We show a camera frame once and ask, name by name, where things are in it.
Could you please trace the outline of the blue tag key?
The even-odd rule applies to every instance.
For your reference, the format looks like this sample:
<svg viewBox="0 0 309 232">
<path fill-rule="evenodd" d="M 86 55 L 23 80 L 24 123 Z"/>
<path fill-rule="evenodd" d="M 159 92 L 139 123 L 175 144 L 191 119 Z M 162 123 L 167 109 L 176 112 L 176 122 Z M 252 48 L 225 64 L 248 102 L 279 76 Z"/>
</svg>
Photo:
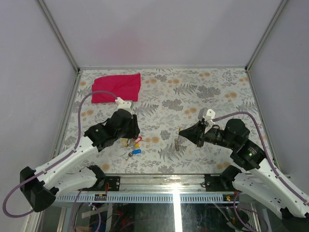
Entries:
<svg viewBox="0 0 309 232">
<path fill-rule="evenodd" d="M 134 155 L 139 155 L 139 154 L 141 154 L 141 149 L 135 149 L 132 152 L 129 152 L 126 161 L 128 161 Z"/>
</svg>

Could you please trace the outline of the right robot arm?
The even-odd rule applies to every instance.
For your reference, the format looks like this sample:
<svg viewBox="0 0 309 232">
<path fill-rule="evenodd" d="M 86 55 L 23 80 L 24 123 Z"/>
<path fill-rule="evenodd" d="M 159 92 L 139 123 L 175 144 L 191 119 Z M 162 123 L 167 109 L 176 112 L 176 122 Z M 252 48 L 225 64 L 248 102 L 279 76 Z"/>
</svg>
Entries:
<svg viewBox="0 0 309 232">
<path fill-rule="evenodd" d="M 249 139 L 250 131 L 241 119 L 228 120 L 222 130 L 204 120 L 179 132 L 198 147 L 204 143 L 232 150 L 235 163 L 221 174 L 224 190 L 240 190 L 270 209 L 280 219 L 309 218 L 309 197 L 296 187 L 269 159 L 266 152 Z"/>
</svg>

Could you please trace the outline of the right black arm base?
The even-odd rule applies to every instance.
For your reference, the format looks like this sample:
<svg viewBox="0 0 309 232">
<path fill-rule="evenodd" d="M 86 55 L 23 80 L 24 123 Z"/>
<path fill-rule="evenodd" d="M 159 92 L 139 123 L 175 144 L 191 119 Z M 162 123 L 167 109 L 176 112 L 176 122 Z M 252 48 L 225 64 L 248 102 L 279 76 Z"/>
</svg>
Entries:
<svg viewBox="0 0 309 232">
<path fill-rule="evenodd" d="M 228 191 L 228 189 L 221 183 L 218 174 L 204 174 L 204 181 L 200 185 L 206 192 Z"/>
</svg>

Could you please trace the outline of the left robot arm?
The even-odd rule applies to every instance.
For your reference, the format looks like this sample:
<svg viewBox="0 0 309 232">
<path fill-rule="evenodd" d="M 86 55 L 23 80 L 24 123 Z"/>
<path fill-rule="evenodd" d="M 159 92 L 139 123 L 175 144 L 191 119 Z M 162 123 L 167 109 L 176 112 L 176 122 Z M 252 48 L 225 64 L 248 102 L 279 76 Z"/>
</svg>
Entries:
<svg viewBox="0 0 309 232">
<path fill-rule="evenodd" d="M 57 197 L 79 189 L 102 190 L 107 185 L 106 175 L 97 165 L 90 165 L 69 174 L 69 170 L 119 139 L 139 136 L 138 118 L 119 109 L 103 123 L 91 126 L 77 147 L 65 150 L 48 163 L 35 169 L 25 167 L 20 172 L 20 190 L 34 212 L 51 206 Z"/>
</svg>

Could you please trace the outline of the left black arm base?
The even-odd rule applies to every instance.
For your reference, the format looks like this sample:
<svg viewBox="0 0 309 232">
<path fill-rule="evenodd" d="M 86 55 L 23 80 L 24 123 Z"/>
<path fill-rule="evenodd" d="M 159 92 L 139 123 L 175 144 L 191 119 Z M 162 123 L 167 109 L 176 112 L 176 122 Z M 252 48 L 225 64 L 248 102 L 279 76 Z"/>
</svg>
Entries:
<svg viewBox="0 0 309 232">
<path fill-rule="evenodd" d="M 106 192 L 116 192 L 120 190 L 121 177 L 119 176 L 107 176 L 105 178 Z"/>
</svg>

